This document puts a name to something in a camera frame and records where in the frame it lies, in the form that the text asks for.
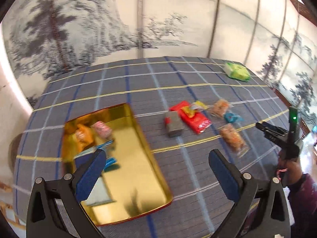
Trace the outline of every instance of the screw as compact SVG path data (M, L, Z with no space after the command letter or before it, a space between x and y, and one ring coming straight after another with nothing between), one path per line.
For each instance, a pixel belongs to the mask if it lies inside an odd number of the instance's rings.
M244 174L243 174L243 177L244 177L245 179L247 179L247 180L250 180L251 177L252 177L252 175L250 175L249 173L244 173Z
M43 179L42 179L41 177L37 177L36 180L35 180L35 182L36 182L37 184L39 184L39 183L42 182L42 180L43 180Z
M65 180L69 180L70 178L72 178L72 174L65 174L64 175Z
M279 179L278 179L278 178L273 177L273 182L275 182L275 183L279 183L280 181L279 181Z

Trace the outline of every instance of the hand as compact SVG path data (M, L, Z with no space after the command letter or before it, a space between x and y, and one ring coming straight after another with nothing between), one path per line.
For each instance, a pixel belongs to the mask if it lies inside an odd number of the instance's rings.
M291 160L282 160L279 157L278 165L280 168L287 168L287 172L288 172L287 185L292 185L297 183L303 175L302 168L299 163L299 159L297 160L297 162L294 162Z

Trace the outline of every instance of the person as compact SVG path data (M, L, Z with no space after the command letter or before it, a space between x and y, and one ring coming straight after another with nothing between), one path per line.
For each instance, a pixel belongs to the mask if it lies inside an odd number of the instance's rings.
M317 237L317 184L309 174L302 172L299 160L282 160L279 167L287 168L288 200L295 223L291 226L291 238Z

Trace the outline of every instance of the red package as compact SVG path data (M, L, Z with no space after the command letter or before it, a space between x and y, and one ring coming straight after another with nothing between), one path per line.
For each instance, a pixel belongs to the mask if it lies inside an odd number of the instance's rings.
M182 110L183 107L190 106L187 101L182 101L170 108L170 111L177 111L180 118L185 122L196 134L204 132L211 125L211 121L202 113L196 112L194 117L189 118Z

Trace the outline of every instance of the green tissue package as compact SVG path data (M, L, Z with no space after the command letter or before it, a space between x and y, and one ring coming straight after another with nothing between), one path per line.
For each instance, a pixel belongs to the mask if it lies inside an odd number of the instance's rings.
M225 63L223 70L229 78L243 82L248 82L250 80L250 73L243 65L227 62Z

